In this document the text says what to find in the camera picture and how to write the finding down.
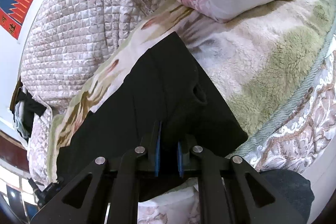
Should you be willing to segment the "dark clothes pile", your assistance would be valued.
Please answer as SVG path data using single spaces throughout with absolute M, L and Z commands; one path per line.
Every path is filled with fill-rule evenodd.
M 46 109 L 46 106 L 33 99 L 19 77 L 11 98 L 10 111 L 14 128 L 24 141 L 28 142 L 31 137 L 35 115 L 40 118 Z

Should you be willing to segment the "black pants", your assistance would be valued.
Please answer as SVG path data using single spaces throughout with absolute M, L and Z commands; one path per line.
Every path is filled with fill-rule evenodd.
M 159 170 L 139 179 L 142 202 L 184 183 L 178 150 L 186 137 L 221 157 L 248 138 L 176 33 L 148 49 L 117 91 L 87 115 L 70 145 L 60 149 L 57 175 L 68 183 L 97 157 L 122 156 L 154 129 L 160 137 Z

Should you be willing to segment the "floral plush blanket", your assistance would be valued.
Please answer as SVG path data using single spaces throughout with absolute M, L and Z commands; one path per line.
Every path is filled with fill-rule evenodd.
M 117 90 L 147 49 L 172 32 L 185 42 L 251 138 L 315 77 L 318 60 L 335 38 L 335 0 L 275 0 L 225 24 L 175 0 L 165 1 L 53 119 L 47 155 L 51 182 L 60 148 L 70 144 L 86 115 Z

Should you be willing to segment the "quilted beige bedspread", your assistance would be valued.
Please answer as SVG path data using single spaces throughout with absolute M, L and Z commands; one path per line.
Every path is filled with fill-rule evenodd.
M 35 181 L 51 182 L 47 155 L 53 117 L 65 112 L 98 67 L 164 1 L 42 1 L 21 61 L 23 86 L 45 107 L 43 115 L 34 117 L 27 147 L 29 171 Z

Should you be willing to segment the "dark red door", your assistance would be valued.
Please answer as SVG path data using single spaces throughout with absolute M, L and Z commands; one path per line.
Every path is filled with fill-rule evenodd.
M 29 173 L 27 151 L 21 143 L 1 131 L 1 159 L 10 165 Z

